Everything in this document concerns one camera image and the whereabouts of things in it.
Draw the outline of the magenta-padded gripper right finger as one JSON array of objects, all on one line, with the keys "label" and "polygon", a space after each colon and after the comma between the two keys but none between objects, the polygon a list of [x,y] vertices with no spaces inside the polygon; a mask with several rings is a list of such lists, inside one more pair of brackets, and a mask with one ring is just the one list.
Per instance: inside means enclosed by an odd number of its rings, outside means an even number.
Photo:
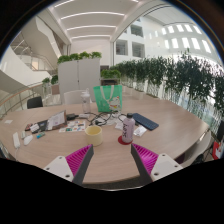
[{"label": "magenta-padded gripper right finger", "polygon": [[155,152],[132,143],[131,154],[140,174],[140,183],[147,185],[182,169],[182,166],[166,153]]}]

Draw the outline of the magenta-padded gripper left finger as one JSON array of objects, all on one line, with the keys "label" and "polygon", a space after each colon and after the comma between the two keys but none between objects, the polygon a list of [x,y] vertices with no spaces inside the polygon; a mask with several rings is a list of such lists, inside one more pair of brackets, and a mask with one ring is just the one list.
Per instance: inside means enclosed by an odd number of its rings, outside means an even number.
[{"label": "magenta-padded gripper left finger", "polygon": [[81,186],[93,154],[93,145],[90,144],[66,157],[56,157],[44,170]]}]

